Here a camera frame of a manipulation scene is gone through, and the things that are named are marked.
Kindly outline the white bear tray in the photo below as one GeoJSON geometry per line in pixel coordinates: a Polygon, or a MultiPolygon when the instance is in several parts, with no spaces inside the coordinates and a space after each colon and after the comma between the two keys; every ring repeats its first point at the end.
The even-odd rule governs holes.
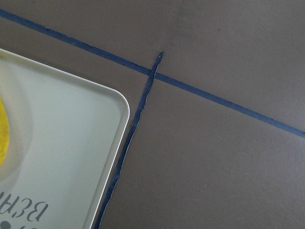
{"type": "Polygon", "coordinates": [[[0,52],[3,229],[92,229],[130,109],[118,91],[0,52]]]}

